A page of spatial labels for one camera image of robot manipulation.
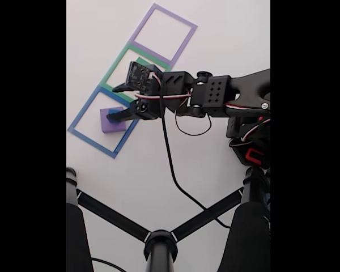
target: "green square outline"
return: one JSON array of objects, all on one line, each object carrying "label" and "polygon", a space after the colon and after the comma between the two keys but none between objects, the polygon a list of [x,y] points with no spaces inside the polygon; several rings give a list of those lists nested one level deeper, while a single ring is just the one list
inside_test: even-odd
[{"label": "green square outline", "polygon": [[[171,70],[172,66],[170,66],[169,64],[166,64],[165,62],[155,58],[153,55],[148,54],[147,52],[145,52],[142,49],[137,48],[134,45],[131,45],[129,43],[127,43],[125,45],[125,47],[122,49],[122,51],[119,53],[119,55],[117,56],[117,58],[115,59],[114,63],[111,65],[111,67],[108,69],[107,73],[104,75],[103,79],[100,81],[99,86],[105,88],[106,90],[112,92],[113,87],[108,85],[106,82],[109,79],[109,77],[112,75],[113,71],[116,69],[117,65],[120,63],[120,61],[122,60],[122,58],[124,57],[124,55],[126,54],[126,52],[128,50],[131,50],[137,54],[139,54],[140,56],[147,58],[149,61],[152,61],[153,63],[161,66],[162,68],[165,68],[165,72],[168,72]],[[132,97],[129,97],[127,95],[125,95],[124,93],[113,93],[115,95],[117,95],[118,97],[126,100],[127,102],[132,102],[134,101],[134,99]]]}]

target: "robotic arm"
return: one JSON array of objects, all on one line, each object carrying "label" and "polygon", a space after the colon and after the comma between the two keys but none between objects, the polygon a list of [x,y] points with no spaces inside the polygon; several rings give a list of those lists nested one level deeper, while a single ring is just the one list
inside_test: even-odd
[{"label": "robotic arm", "polygon": [[185,71],[161,72],[155,65],[131,62],[126,82],[113,92],[139,91],[138,98],[121,112],[109,114],[115,121],[153,120],[163,103],[176,116],[227,117],[229,144],[243,165],[270,167],[271,70],[240,78],[213,76],[200,71],[194,79]]}]

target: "blue square outline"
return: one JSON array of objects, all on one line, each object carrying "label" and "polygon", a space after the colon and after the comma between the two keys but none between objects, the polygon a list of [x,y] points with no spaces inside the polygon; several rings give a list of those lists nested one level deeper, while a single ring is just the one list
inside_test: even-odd
[{"label": "blue square outline", "polygon": [[100,145],[99,143],[96,143],[92,139],[89,139],[89,137],[87,137],[84,134],[80,133],[79,131],[75,130],[75,127],[77,126],[79,120],[83,117],[83,115],[85,114],[86,110],[90,107],[90,105],[92,104],[93,100],[96,98],[96,96],[100,92],[102,94],[107,95],[109,98],[115,99],[115,101],[121,103],[122,105],[124,105],[124,106],[126,106],[128,108],[130,107],[130,103],[127,102],[125,99],[115,95],[113,92],[110,92],[110,91],[106,90],[105,88],[103,88],[103,87],[98,85],[95,88],[95,90],[93,91],[93,93],[91,94],[90,98],[88,98],[87,102],[84,104],[82,109],[79,111],[77,116],[74,118],[72,124],[69,126],[67,131],[70,132],[71,134],[77,136],[79,139],[85,141],[89,145],[93,146],[94,148],[96,148],[96,149],[102,151],[103,153],[107,154],[108,156],[110,156],[112,158],[115,158],[118,155],[119,151],[124,146],[125,142],[127,141],[128,137],[130,136],[131,132],[133,131],[133,129],[135,128],[135,126],[136,126],[136,124],[138,123],[139,120],[134,120],[131,123],[129,128],[126,130],[124,136],[122,136],[120,142],[118,143],[118,145],[114,149],[114,151],[111,151],[111,150],[105,148],[104,146]]}]

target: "black pole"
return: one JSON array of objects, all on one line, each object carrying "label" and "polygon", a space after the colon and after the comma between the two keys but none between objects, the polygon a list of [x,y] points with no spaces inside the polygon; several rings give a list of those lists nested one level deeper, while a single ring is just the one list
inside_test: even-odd
[{"label": "black pole", "polygon": [[83,214],[78,207],[75,172],[67,168],[66,272],[94,272]]},{"label": "black pole", "polygon": [[243,184],[218,272],[269,272],[270,212],[262,197],[269,184],[257,167],[247,170]]},{"label": "black pole", "polygon": [[146,272],[173,272],[173,266],[169,246],[164,242],[155,243],[147,259]]},{"label": "black pole", "polygon": [[177,246],[168,231],[158,230],[151,233],[145,243],[146,272],[174,272]]}]

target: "purple cube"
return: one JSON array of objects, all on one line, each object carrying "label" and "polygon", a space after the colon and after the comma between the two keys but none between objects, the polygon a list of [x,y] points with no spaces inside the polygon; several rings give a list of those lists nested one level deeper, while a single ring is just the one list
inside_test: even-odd
[{"label": "purple cube", "polygon": [[[122,111],[123,107],[111,108],[114,110]],[[115,131],[126,131],[126,122],[113,123],[107,119],[107,114],[110,109],[101,109],[101,127],[103,133],[110,133]]]}]

